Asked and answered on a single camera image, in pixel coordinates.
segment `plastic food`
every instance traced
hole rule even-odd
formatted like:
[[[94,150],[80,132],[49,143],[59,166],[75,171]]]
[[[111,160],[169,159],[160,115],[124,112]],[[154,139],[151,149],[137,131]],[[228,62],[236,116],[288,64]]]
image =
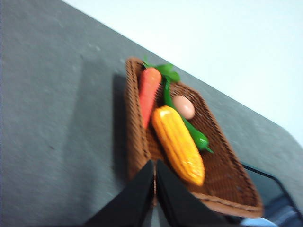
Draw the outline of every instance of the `plastic food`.
[[[163,95],[164,95],[164,104],[174,108],[175,110],[177,110],[176,107],[174,106],[173,102],[172,102],[171,97],[170,97],[170,80],[169,79],[165,80]],[[181,117],[182,117],[182,120],[183,120],[185,126],[187,127],[191,137],[193,138],[196,146],[198,147],[198,149],[199,150],[206,149],[209,152],[213,153],[213,151],[208,147],[209,142],[208,142],[207,137],[203,133],[198,131],[183,116],[181,116]]]
[[[143,126],[147,128],[150,121],[156,92],[160,86],[161,74],[155,68],[143,70],[140,77],[139,100],[142,112]]]
[[[187,182],[202,185],[204,164],[178,112],[162,106],[154,111],[151,122],[177,174]]]
[[[192,119],[195,116],[194,105],[184,96],[175,96],[172,99],[179,114],[181,114],[185,119]]]

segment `egg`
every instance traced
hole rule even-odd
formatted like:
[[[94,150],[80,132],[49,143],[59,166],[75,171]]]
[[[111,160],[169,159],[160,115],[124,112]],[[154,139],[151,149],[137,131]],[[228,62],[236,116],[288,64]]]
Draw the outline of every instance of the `egg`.
[[[184,96],[175,96],[172,99],[179,114],[181,114],[186,119],[192,119],[195,116],[194,105]]]

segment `yellow corn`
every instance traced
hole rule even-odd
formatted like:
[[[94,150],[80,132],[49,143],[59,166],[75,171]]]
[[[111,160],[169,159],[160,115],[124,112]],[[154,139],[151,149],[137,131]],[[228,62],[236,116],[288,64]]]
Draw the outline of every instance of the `yellow corn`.
[[[185,181],[202,185],[205,177],[203,161],[178,112],[167,105],[157,108],[152,125],[177,174]]]

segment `green pepper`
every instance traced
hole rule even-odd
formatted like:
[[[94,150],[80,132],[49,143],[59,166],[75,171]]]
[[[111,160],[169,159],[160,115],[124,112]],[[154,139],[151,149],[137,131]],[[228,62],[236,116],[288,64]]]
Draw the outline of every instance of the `green pepper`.
[[[164,94],[164,104],[170,106],[171,108],[174,108],[176,111],[176,107],[172,102],[172,99],[170,97],[170,79],[168,77],[166,77],[164,79],[164,90],[163,90],[163,94]],[[199,150],[203,150],[206,149],[209,152],[213,153],[213,151],[208,147],[208,139],[207,137],[201,133],[199,130],[197,130],[191,123],[188,122],[188,120],[186,120],[182,115],[180,115],[185,126],[187,127],[191,137],[193,138],[197,148]]]

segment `carrot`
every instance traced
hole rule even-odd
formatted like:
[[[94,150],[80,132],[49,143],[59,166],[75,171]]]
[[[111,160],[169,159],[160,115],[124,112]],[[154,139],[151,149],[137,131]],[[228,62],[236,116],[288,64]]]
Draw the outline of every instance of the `carrot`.
[[[139,100],[143,126],[147,128],[152,113],[156,92],[161,83],[161,74],[155,68],[144,69],[140,77]]]

